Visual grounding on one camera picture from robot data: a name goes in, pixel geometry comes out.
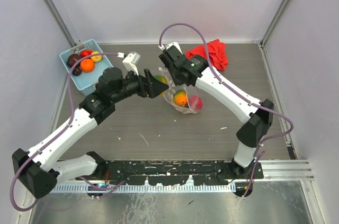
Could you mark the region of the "light blue plastic basket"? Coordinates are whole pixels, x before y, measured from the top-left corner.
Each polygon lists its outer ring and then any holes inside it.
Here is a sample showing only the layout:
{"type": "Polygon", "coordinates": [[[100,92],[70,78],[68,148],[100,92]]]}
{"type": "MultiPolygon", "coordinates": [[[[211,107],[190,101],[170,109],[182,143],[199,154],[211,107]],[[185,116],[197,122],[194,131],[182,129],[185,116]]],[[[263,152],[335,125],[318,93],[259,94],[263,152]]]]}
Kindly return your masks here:
{"type": "MultiPolygon", "coordinates": [[[[81,42],[80,44],[60,53],[59,58],[69,72],[70,67],[67,66],[66,62],[72,54],[80,55],[83,50],[93,50],[102,52],[102,49],[97,44],[94,39],[89,39],[87,41],[81,42]]],[[[99,77],[103,74],[104,70],[113,67],[110,60],[106,55],[102,56],[102,60],[97,62],[95,68],[92,72],[86,73],[82,72],[79,76],[72,75],[72,81],[74,82],[77,89],[85,96],[91,94],[95,91],[95,85],[98,82],[99,77]]]]}

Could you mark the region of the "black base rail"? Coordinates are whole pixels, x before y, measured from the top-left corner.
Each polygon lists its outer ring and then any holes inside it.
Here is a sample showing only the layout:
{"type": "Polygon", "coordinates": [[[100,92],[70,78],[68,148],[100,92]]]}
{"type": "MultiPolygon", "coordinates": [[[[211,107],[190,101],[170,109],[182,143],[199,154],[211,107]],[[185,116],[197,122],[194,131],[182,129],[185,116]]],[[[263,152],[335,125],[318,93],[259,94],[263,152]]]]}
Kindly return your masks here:
{"type": "Polygon", "coordinates": [[[82,175],[88,181],[104,180],[110,184],[125,181],[128,185],[163,186],[184,185],[191,178],[193,185],[227,185],[228,181],[254,178],[263,179],[262,166],[251,165],[244,174],[233,163],[224,160],[115,160],[99,166],[92,175],[82,175]]]}

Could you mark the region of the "yellow lemon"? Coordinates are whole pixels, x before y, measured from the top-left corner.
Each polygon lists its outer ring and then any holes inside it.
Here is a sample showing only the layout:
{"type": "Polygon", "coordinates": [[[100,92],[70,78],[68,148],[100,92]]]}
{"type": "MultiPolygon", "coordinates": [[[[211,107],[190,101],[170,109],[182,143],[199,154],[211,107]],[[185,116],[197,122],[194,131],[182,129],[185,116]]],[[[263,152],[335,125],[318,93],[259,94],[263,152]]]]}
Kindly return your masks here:
{"type": "Polygon", "coordinates": [[[90,59],[93,60],[94,63],[97,63],[97,62],[102,61],[102,55],[98,51],[93,51],[91,53],[90,59]]]}

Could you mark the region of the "clear dotted zip bag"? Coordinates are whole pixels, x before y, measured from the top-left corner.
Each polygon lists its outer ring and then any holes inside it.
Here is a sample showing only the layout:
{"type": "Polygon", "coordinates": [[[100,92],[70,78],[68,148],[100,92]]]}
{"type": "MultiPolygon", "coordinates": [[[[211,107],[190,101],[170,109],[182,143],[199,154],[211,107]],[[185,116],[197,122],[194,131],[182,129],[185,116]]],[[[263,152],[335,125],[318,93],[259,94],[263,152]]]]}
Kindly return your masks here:
{"type": "Polygon", "coordinates": [[[193,86],[185,84],[177,86],[165,68],[158,68],[160,74],[155,77],[168,85],[168,89],[161,96],[174,109],[183,114],[197,114],[204,108],[204,103],[198,91],[193,86]]]}

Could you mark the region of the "green orange fruit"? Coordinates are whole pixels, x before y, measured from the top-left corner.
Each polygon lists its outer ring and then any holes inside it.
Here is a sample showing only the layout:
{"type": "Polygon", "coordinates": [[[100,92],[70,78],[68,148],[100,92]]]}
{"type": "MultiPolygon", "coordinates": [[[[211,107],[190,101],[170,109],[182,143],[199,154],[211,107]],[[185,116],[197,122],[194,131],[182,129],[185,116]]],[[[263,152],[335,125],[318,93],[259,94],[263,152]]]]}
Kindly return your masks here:
{"type": "Polygon", "coordinates": [[[162,82],[162,83],[164,83],[164,84],[168,84],[168,82],[167,82],[167,80],[166,80],[166,78],[164,77],[164,76],[162,76],[162,75],[155,75],[154,76],[158,81],[160,81],[160,82],[162,82]]]}

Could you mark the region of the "red cloth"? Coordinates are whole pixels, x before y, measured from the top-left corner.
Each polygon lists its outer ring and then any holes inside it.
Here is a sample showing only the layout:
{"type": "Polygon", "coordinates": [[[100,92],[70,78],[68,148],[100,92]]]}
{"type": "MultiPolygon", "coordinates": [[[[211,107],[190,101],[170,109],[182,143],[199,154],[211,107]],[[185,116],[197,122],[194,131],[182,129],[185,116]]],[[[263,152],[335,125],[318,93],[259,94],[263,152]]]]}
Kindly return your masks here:
{"type": "MultiPolygon", "coordinates": [[[[211,64],[219,71],[225,71],[228,65],[226,54],[226,44],[219,39],[215,39],[207,43],[208,53],[211,64]]],[[[199,45],[191,50],[185,52],[187,58],[192,58],[194,55],[199,55],[207,58],[204,45],[199,45]]]]}

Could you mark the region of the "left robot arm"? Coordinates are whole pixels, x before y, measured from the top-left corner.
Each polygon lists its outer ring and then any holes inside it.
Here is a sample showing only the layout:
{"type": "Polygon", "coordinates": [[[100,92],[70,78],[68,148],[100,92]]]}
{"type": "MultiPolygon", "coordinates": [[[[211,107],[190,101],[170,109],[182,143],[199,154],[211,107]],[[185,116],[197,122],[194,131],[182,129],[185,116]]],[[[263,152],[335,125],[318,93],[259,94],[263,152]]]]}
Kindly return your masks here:
{"type": "Polygon", "coordinates": [[[104,177],[106,161],[95,152],[60,162],[59,158],[83,135],[96,128],[115,111],[115,104],[137,94],[155,98],[169,86],[157,80],[148,69],[144,75],[130,71],[122,75],[119,68],[108,68],[71,117],[45,140],[28,151],[18,149],[12,155],[19,181],[36,198],[45,197],[58,184],[80,176],[95,180],[104,177]]]}

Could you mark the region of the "dark red apple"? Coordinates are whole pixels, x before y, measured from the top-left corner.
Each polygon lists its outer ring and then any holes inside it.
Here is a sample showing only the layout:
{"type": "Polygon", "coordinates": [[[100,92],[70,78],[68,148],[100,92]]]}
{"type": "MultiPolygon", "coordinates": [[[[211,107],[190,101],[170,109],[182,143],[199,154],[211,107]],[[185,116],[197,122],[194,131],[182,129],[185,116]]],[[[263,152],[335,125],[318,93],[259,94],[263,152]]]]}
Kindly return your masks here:
{"type": "Polygon", "coordinates": [[[67,65],[69,68],[72,68],[73,65],[74,65],[77,61],[79,61],[80,59],[81,59],[81,56],[80,56],[80,55],[78,55],[78,54],[76,54],[76,53],[71,54],[71,55],[68,57],[67,61],[66,61],[66,65],[67,65]]]}

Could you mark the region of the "small dark plum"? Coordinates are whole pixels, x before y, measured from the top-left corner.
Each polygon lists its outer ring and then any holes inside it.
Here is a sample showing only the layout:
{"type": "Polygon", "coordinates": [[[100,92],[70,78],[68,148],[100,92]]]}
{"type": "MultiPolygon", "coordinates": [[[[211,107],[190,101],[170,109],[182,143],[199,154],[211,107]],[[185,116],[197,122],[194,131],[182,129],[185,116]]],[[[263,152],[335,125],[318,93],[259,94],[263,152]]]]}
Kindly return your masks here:
{"type": "Polygon", "coordinates": [[[79,76],[82,73],[82,70],[79,67],[75,67],[72,71],[74,76],[79,76]]]}

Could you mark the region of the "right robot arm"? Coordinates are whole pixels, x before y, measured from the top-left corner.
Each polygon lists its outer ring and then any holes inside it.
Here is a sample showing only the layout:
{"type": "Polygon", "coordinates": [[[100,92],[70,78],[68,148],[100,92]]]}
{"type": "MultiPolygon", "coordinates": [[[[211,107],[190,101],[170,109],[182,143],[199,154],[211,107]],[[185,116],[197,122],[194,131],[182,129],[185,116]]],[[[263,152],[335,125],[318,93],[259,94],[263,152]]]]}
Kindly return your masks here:
{"type": "Polygon", "coordinates": [[[231,164],[233,174],[238,178],[245,178],[251,172],[256,148],[273,121],[273,114],[261,108],[272,109],[274,104],[269,99],[262,102],[247,95],[210,67],[202,56],[187,58],[176,42],[158,47],[162,51],[159,58],[176,86],[185,84],[205,91],[231,110],[243,123],[236,133],[239,144],[231,164]]]}

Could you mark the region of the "yellow green mango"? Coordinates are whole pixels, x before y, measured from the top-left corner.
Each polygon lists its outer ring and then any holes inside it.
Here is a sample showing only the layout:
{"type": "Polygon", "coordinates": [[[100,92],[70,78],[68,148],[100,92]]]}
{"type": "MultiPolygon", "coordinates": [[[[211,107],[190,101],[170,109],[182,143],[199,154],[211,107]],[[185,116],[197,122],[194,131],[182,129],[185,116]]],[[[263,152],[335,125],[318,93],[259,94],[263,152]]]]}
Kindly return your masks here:
{"type": "Polygon", "coordinates": [[[177,106],[186,106],[188,102],[186,91],[183,89],[176,91],[173,97],[173,102],[177,106]]]}

